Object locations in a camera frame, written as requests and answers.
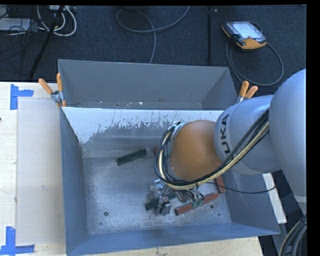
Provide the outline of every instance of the gray bin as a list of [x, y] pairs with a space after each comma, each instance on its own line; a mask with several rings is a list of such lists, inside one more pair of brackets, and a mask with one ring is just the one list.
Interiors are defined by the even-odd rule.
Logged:
[[[67, 102], [60, 111], [67, 255], [280, 233], [268, 193], [227, 190], [214, 208], [209, 203], [179, 216], [145, 208], [158, 178], [153, 149], [164, 131], [174, 121], [216, 121], [236, 101], [228, 68], [59, 60], [58, 71]], [[147, 156], [117, 165], [118, 157], [140, 149]], [[223, 181], [243, 191], [266, 189], [262, 175], [230, 171]]]

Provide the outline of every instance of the yellow cable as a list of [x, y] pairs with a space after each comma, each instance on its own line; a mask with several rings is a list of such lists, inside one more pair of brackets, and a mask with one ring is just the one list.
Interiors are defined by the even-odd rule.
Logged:
[[[199, 181], [197, 183], [192, 183], [192, 184], [189, 184], [189, 185], [182, 185], [182, 186], [179, 186], [179, 185], [172, 185], [170, 183], [167, 183], [166, 182], [166, 185], [172, 189], [175, 189], [175, 190], [187, 190], [187, 189], [192, 189], [196, 186], [199, 186], [201, 184], [204, 184], [204, 183], [207, 183], [211, 180], [214, 180], [216, 179], [217, 177], [221, 176], [222, 174], [224, 174], [226, 171], [228, 171], [232, 166], [234, 166], [257, 142], [258, 140], [260, 139], [260, 137], [264, 134], [264, 132], [267, 131], [269, 127], [269, 122], [267, 122], [263, 127], [262, 129], [259, 131], [259, 133], [252, 139], [252, 141], [250, 141], [250, 143], [248, 143], [247, 146], [245, 146], [243, 148], [243, 150], [241, 150], [241, 152], [236, 155], [232, 161], [230, 161], [225, 167], [223, 167], [220, 171], [218, 171], [217, 173], [213, 174], [212, 176], [202, 180], [202, 181]], [[164, 145], [164, 142], [166, 141], [166, 139], [168, 138], [168, 136], [170, 136], [171, 133], [168, 133], [164, 140], [163, 140], [163, 143], [162, 143], [162, 146]], [[161, 175], [161, 177], [166, 180], [166, 176], [164, 174], [164, 170], [162, 168], [162, 164], [160, 164], [160, 160], [163, 159], [163, 148], [160, 150], [159, 152], [159, 155], [158, 155], [158, 169], [159, 169], [159, 173]]]

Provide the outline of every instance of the bin floor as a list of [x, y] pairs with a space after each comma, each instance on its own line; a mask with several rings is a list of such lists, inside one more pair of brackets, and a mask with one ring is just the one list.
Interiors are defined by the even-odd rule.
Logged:
[[[118, 166], [116, 158], [83, 158], [84, 186], [89, 235], [126, 232], [163, 227], [181, 227], [231, 223], [226, 194], [176, 216], [174, 209], [182, 204], [173, 199], [170, 214], [156, 215], [146, 210], [149, 186], [158, 176], [152, 150], [148, 156]], [[199, 187], [204, 195], [216, 193], [214, 184]]]

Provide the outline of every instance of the red object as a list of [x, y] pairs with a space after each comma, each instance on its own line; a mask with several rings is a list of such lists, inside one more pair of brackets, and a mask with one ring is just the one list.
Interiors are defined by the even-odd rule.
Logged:
[[[216, 200], [219, 198], [219, 194], [218, 193], [211, 193], [211, 194], [208, 194], [204, 197], [204, 201], [203, 203], [201, 204], [202, 206], [213, 201], [213, 200]], [[191, 211], [192, 209], [195, 209], [197, 207], [193, 207], [192, 203], [189, 202], [185, 205], [182, 205], [180, 207], [177, 207], [175, 208], [174, 212], [176, 215], [181, 215], [181, 214], [185, 214], [189, 211]]]
[[225, 184], [221, 176], [215, 178], [214, 183], [219, 194], [226, 192], [226, 189], [224, 188]]

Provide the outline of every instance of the handheld device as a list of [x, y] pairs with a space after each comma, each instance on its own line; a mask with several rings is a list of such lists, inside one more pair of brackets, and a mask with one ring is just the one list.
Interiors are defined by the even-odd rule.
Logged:
[[224, 33], [243, 50], [259, 49], [267, 44], [266, 37], [249, 21], [227, 21], [221, 25]]

